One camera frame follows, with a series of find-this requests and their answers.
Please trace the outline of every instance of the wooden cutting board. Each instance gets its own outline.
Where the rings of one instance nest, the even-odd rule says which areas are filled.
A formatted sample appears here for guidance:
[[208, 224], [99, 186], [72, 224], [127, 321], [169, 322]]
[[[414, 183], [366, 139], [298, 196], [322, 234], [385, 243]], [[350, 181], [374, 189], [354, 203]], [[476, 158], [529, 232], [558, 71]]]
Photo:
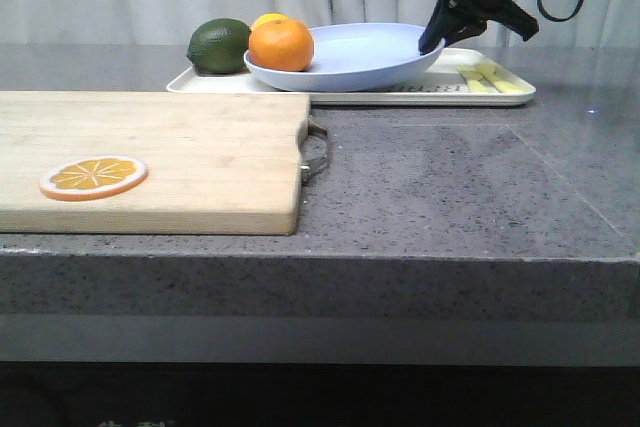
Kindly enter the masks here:
[[[308, 117], [304, 94], [0, 92], [0, 230], [290, 234]], [[101, 155], [149, 175], [97, 200], [40, 192], [46, 172]]]

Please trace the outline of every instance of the cutting board handle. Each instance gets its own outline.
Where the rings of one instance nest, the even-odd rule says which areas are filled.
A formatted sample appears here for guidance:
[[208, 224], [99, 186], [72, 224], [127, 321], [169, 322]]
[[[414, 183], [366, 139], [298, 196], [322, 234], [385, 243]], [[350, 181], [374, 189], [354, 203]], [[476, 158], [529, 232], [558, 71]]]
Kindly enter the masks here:
[[302, 161], [300, 169], [302, 170], [303, 184], [307, 183], [314, 175], [328, 167], [331, 154], [329, 149], [329, 132], [312, 119], [309, 119], [307, 123], [307, 138], [308, 137], [317, 137], [324, 140], [325, 151], [323, 155]]

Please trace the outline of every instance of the dark floor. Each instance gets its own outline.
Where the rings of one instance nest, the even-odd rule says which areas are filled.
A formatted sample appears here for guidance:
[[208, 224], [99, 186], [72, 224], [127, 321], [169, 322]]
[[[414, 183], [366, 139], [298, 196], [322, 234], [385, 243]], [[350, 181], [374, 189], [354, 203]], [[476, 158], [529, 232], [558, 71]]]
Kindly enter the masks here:
[[640, 426], [639, 369], [0, 364], [0, 427]]

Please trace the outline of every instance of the lemon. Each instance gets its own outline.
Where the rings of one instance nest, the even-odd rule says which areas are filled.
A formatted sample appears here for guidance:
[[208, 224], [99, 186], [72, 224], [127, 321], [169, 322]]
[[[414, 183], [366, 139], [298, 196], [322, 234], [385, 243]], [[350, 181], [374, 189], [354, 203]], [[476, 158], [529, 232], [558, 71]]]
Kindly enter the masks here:
[[244, 68], [251, 29], [237, 19], [212, 19], [198, 27], [189, 41], [187, 58], [199, 74], [233, 74]]
[[280, 14], [279, 12], [269, 12], [268, 14], [262, 14], [258, 17], [253, 24], [251, 24], [251, 30], [256, 30], [259, 26], [266, 22], [271, 22], [272, 20], [281, 20], [288, 19], [284, 14]]

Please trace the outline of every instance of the orange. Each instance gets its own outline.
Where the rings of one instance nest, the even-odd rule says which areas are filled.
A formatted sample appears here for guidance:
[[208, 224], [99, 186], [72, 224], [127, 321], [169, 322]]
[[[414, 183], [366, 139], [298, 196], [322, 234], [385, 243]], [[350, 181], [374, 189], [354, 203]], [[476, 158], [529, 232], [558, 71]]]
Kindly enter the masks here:
[[55, 200], [93, 200], [129, 190], [146, 177], [141, 161], [105, 155], [56, 167], [40, 179], [40, 191]]
[[272, 20], [251, 32], [249, 55], [251, 62], [260, 67], [299, 72], [313, 58], [313, 36], [299, 20]]

